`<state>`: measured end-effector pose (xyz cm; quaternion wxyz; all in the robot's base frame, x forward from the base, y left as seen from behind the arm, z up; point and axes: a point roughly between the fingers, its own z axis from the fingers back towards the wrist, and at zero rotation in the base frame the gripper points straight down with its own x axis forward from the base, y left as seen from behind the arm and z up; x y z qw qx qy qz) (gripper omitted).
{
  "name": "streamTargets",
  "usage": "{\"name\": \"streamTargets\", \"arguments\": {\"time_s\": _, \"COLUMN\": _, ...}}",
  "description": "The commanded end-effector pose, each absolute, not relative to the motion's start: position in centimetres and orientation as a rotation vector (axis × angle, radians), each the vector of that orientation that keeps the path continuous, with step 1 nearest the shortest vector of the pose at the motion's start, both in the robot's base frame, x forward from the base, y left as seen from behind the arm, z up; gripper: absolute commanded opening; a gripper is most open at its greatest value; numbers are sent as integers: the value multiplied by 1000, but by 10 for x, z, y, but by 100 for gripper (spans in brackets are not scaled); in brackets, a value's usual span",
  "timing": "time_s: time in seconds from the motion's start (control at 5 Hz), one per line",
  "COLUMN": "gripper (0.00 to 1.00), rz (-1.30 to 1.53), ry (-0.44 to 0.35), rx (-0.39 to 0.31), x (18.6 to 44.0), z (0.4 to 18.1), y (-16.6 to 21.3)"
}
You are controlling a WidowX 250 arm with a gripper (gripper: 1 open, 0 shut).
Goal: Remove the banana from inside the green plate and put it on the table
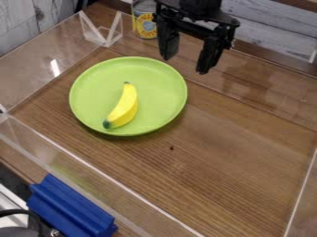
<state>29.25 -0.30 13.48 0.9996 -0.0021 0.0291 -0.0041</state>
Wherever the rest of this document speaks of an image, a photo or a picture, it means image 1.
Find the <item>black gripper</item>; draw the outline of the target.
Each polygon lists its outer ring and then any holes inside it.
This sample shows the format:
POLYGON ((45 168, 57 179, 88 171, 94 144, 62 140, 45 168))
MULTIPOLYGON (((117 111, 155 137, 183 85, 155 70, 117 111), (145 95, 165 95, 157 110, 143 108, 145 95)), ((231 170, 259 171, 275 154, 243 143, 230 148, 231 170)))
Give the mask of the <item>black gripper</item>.
MULTIPOLYGON (((187 18, 192 22, 204 21, 216 23, 224 27, 226 43, 216 35, 204 39, 203 48, 197 57, 195 71, 203 75, 216 65, 222 52, 231 47, 235 30, 240 23, 220 9, 222 0, 155 0, 159 8, 171 9, 179 18, 187 18)), ((175 24, 163 16, 157 16, 157 48, 164 60, 169 60, 177 53, 179 33, 175 24)))

